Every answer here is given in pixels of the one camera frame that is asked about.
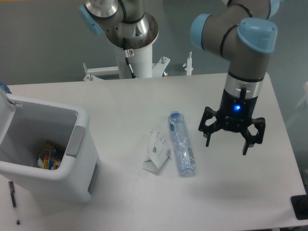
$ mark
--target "plastic bottle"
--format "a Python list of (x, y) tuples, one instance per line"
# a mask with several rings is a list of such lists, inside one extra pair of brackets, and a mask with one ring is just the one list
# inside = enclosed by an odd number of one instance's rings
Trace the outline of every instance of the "plastic bottle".
[(11, 94), (11, 91), (9, 89), (8, 86), (6, 86), (4, 83), (0, 82), (0, 88), (5, 92), (5, 93), (10, 93)]
[(195, 163), (184, 115), (178, 111), (172, 111), (168, 116), (168, 123), (178, 171), (180, 175), (190, 176), (194, 172)]

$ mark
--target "pen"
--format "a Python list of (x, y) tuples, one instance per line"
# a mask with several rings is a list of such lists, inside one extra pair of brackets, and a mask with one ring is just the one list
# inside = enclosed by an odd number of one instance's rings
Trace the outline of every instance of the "pen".
[(11, 199), (12, 199), (13, 209), (14, 209), (14, 213), (16, 215), (16, 224), (19, 225), (20, 219), (19, 219), (19, 216), (18, 216), (16, 200), (15, 200), (15, 196), (14, 196), (15, 189), (14, 189), (13, 181), (9, 181), (9, 186), (10, 186), (10, 191), (11, 191)]

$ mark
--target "table surface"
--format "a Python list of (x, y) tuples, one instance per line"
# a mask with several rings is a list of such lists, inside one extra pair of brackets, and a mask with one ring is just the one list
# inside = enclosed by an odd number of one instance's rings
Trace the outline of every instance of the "table surface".
[[(243, 137), (219, 131), (209, 147), (198, 131), (205, 106), (219, 107), (226, 74), (10, 86), (13, 94), (83, 106), (102, 160), (86, 204), (33, 195), (16, 185), (14, 222), (8, 180), (0, 176), (2, 230), (241, 231), (306, 225), (290, 197), (305, 194), (269, 76), (253, 117), (265, 117), (263, 143), (242, 156)], [(170, 110), (184, 113), (195, 176), (168, 160), (159, 174), (142, 169), (152, 129), (169, 137)]]

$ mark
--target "cable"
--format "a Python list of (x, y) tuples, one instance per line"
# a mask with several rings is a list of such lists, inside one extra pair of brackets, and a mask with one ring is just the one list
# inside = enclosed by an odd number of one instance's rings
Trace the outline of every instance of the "cable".
[[(123, 38), (123, 50), (128, 50), (128, 47), (127, 47), (127, 40), (126, 38)], [(133, 68), (131, 67), (130, 63), (129, 63), (129, 60), (128, 60), (128, 57), (125, 57), (125, 61), (126, 61), (126, 64), (127, 66), (129, 67), (129, 71), (130, 71), (130, 74), (131, 74), (131, 78), (137, 78), (134, 74), (134, 71), (133, 71)]]

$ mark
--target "light blue joint cap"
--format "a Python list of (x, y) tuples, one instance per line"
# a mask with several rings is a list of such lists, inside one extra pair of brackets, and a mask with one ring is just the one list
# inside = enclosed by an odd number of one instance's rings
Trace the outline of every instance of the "light blue joint cap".
[(202, 30), (205, 24), (205, 21), (210, 16), (210, 14), (203, 13), (195, 18), (191, 25), (190, 35), (191, 42), (197, 47), (203, 49), (202, 47)]
[(245, 18), (237, 27), (240, 40), (251, 49), (260, 53), (272, 53), (278, 33), (277, 26), (268, 20)]
[(270, 0), (270, 14), (269, 18), (272, 17), (279, 9), (280, 0)]
[(100, 28), (100, 26), (94, 21), (94, 19), (89, 15), (87, 10), (84, 8), (83, 5), (79, 6), (79, 12), (80, 15), (87, 25), (87, 27), (95, 34), (95, 35), (100, 35), (104, 31)]

